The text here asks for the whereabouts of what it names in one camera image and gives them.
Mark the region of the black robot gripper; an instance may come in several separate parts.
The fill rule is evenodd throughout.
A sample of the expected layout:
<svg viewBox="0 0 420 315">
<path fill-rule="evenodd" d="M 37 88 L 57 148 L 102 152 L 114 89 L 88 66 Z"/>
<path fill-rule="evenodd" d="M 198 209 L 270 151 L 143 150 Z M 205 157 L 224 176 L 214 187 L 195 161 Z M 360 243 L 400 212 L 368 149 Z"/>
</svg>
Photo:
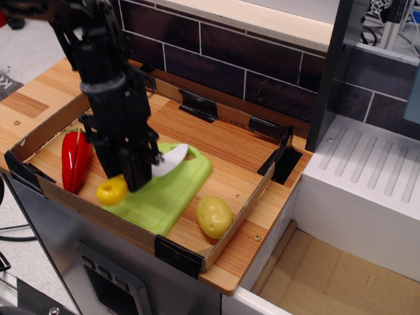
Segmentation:
<svg viewBox="0 0 420 315">
<path fill-rule="evenodd" d="M 156 88 L 148 74 L 129 66 L 106 81 L 80 84 L 93 113 L 82 122 L 93 130 L 90 140 L 97 158 L 108 178 L 123 173 L 130 192 L 147 184 L 152 178 L 150 163 L 161 161 L 158 134 L 148 125 L 151 109 L 145 80 Z"/>
</svg>

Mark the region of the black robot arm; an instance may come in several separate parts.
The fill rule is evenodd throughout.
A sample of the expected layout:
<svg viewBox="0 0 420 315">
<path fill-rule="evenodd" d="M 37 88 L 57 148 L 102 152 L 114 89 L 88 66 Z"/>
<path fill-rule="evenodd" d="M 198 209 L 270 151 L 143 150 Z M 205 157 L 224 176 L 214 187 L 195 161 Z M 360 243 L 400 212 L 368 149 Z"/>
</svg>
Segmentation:
<svg viewBox="0 0 420 315">
<path fill-rule="evenodd" d="M 89 142 L 107 175 L 123 175 L 131 192 L 152 178 L 161 160 L 158 134 L 148 125 L 144 76 L 128 63 L 128 39 L 109 1 L 47 1 L 41 5 L 81 78 L 92 113 L 83 114 Z"/>
</svg>

